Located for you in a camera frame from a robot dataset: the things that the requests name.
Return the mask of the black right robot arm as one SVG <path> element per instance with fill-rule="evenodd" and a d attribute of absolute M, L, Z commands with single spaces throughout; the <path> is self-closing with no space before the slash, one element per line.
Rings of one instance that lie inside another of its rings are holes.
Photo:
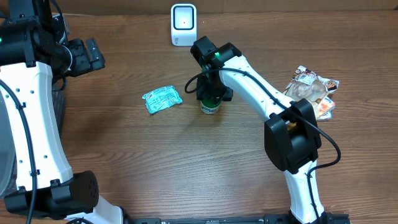
<path fill-rule="evenodd" d="M 204 36 L 194 41 L 190 53 L 201 66 L 194 93 L 202 111 L 216 112 L 237 93 L 264 123 L 265 152 L 285 175 L 291 199 L 289 222 L 321 223 L 325 211 L 314 168 L 322 143 L 312 105 L 276 90 L 231 43 L 216 47 Z"/>

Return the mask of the orange snack packet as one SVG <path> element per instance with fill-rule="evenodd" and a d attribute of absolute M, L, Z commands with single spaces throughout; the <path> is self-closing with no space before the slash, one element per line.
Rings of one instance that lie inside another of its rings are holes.
<path fill-rule="evenodd" d="M 332 119 L 332 110 L 335 108 L 335 102 L 329 97 L 324 97 L 318 106 L 317 120 L 329 120 Z"/>

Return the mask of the teal wet wipes pack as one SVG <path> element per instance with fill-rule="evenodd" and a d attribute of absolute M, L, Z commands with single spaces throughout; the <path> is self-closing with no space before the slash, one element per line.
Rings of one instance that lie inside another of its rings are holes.
<path fill-rule="evenodd" d="M 150 114 L 156 114 L 161 110 L 183 102 L 178 91 L 172 85 L 163 86 L 145 93 L 142 99 L 146 101 L 146 108 Z"/>

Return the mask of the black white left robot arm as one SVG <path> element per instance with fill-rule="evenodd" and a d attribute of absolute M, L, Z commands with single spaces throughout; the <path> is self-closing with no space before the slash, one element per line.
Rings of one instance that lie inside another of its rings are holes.
<path fill-rule="evenodd" d="M 53 107 L 53 86 L 100 70 L 105 59 L 94 39 L 70 40 L 55 1 L 9 1 L 1 27 L 1 94 L 16 155 L 17 189 L 8 212 L 67 223 L 131 223 L 126 211 L 99 193 L 95 174 L 72 171 Z"/>

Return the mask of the clear brown snack bag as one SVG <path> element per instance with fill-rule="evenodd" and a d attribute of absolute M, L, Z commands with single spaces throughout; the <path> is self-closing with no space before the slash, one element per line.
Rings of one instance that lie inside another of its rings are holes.
<path fill-rule="evenodd" d="M 307 67 L 300 65 L 292 75 L 283 94 L 291 97 L 294 101 L 305 98 L 313 106 L 317 118 L 321 100 L 326 96 L 331 99 L 339 84 L 338 80 L 323 78 Z"/>

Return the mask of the green lid plastic jar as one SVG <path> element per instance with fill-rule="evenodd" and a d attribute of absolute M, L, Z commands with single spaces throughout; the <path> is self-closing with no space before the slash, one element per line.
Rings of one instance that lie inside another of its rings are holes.
<path fill-rule="evenodd" d="M 205 114 L 215 114 L 220 108 L 221 102 L 214 103 L 213 100 L 203 99 L 200 101 L 200 108 Z"/>

